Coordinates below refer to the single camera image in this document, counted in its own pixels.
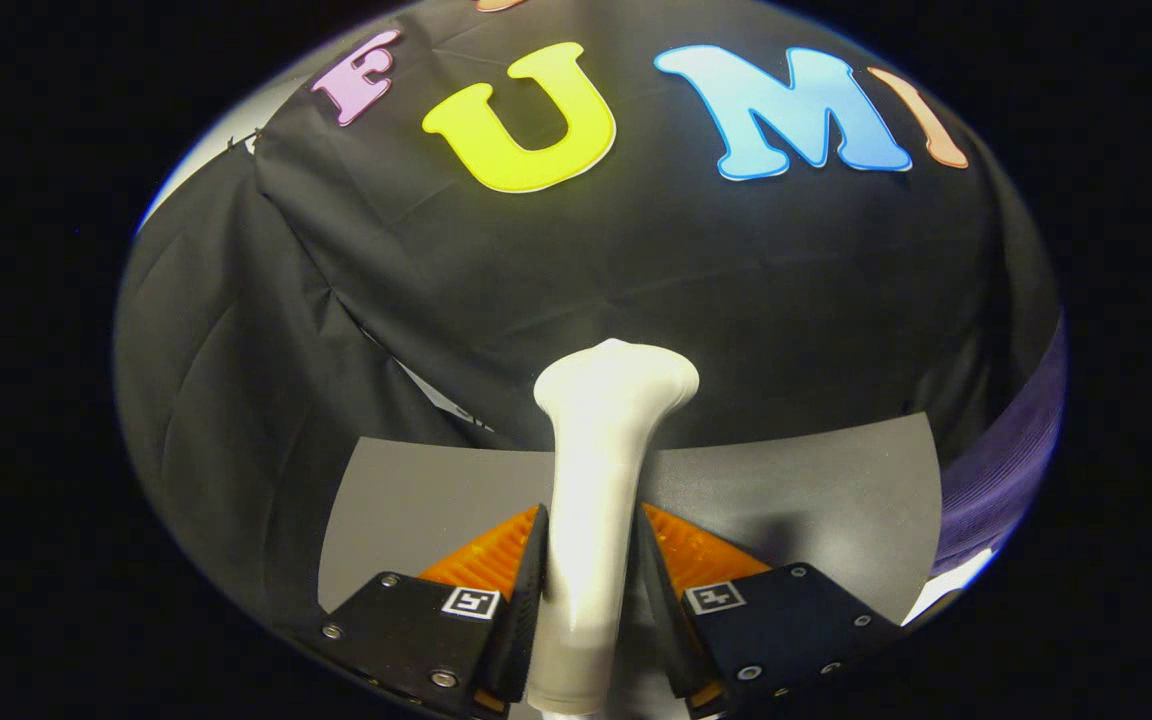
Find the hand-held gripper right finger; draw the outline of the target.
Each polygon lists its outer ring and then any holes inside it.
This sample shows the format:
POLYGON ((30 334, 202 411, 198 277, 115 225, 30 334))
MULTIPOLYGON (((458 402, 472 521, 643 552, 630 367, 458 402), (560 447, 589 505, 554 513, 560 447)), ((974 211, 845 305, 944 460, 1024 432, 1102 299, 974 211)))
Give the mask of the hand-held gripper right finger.
POLYGON ((781 717, 904 635, 809 562, 765 564, 650 503, 634 529, 655 647, 691 717, 781 717))

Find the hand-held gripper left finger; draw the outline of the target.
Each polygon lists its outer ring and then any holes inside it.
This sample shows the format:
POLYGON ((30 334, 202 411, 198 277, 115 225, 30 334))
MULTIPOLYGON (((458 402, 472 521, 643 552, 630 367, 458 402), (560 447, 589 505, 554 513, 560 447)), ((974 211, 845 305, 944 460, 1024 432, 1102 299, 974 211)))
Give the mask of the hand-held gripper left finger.
POLYGON ((508 717, 524 697, 548 526, 538 503, 420 574, 376 574, 323 619, 320 655, 417 717, 508 717))

